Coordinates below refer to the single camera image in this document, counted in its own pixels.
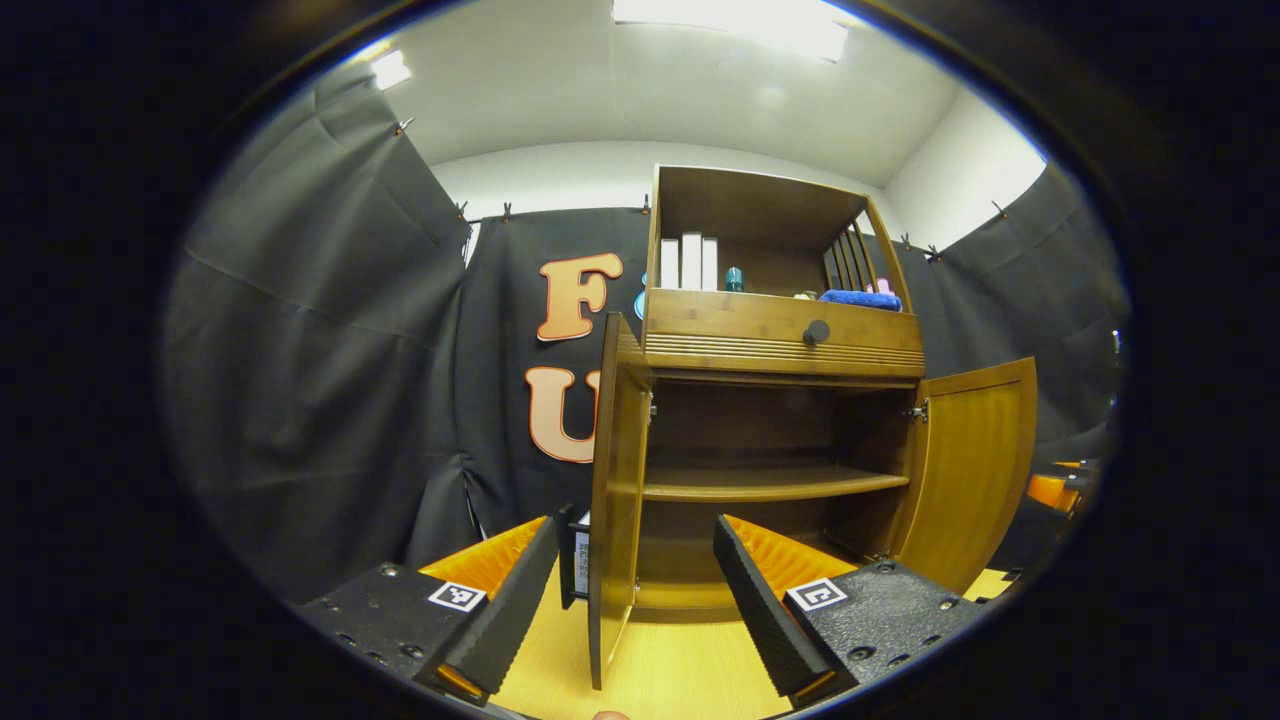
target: orange letter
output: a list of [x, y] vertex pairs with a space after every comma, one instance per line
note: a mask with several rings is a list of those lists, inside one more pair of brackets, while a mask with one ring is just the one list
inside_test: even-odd
[[[604, 273], [611, 278], [622, 274], [622, 260], [612, 252], [576, 260], [547, 263], [540, 270], [547, 278], [547, 322], [538, 328], [538, 340], [570, 340], [591, 333], [591, 320], [582, 316], [581, 302], [591, 313], [604, 307]], [[582, 273], [591, 277], [582, 281]]]
[[[561, 368], [530, 368], [529, 434], [539, 450], [566, 462], [590, 462], [595, 450], [595, 421], [591, 437], [573, 439], [564, 434], [564, 391], [573, 384], [573, 373]], [[600, 372], [586, 374], [586, 384], [595, 391], [595, 409], [600, 409]]]

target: cabinet top shelf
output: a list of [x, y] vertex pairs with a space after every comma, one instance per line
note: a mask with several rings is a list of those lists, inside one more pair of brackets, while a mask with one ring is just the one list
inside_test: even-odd
[[658, 165], [662, 237], [687, 231], [741, 245], [820, 252], [864, 209], [865, 195], [778, 176]]
[[765, 502], [835, 497], [905, 486], [902, 475], [844, 465], [809, 468], [676, 468], [650, 465], [645, 500], [671, 502]]

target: white box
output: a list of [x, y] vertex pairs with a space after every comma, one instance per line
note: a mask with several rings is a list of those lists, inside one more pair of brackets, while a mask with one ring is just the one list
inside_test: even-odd
[[719, 273], [716, 269], [716, 238], [703, 238], [703, 290], [719, 290]]
[[663, 238], [658, 247], [658, 287], [680, 290], [680, 241]]
[[680, 290], [703, 288], [703, 233], [686, 232], [680, 238]]

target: open cabinet door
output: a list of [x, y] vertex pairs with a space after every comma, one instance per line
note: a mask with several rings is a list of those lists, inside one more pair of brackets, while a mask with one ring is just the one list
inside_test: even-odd
[[965, 592], [1014, 519], [1036, 446], [1036, 359], [922, 380], [893, 555]]
[[653, 375], [620, 313], [604, 323], [600, 397], [595, 415], [591, 520], [588, 551], [588, 625], [591, 685], [604, 687], [604, 669], [635, 605], [636, 544], [644, 489], [645, 445]]

